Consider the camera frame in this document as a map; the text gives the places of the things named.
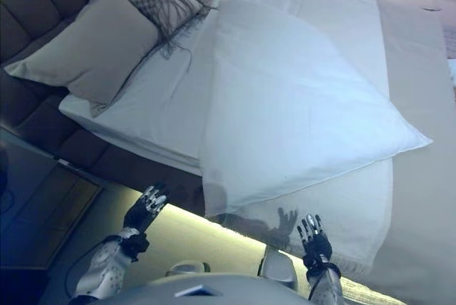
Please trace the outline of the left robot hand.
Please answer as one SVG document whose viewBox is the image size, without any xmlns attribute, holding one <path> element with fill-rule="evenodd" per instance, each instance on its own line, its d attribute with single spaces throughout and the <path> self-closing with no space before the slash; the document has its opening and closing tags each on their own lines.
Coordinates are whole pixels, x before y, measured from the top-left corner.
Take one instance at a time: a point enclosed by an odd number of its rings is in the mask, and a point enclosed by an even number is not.
<svg viewBox="0 0 456 305">
<path fill-rule="evenodd" d="M 164 184 L 150 185 L 126 212 L 123 227 L 145 232 L 168 201 Z"/>
</svg>

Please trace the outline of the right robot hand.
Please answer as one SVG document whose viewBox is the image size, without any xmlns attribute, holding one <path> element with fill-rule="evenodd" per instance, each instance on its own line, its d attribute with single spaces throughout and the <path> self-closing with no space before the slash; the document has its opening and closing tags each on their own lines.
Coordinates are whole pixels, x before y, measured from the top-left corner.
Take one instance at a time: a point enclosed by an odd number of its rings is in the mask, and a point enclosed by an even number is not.
<svg viewBox="0 0 456 305">
<path fill-rule="evenodd" d="M 318 214 L 307 214 L 297 226 L 305 255 L 329 261 L 333 250 Z"/>
</svg>

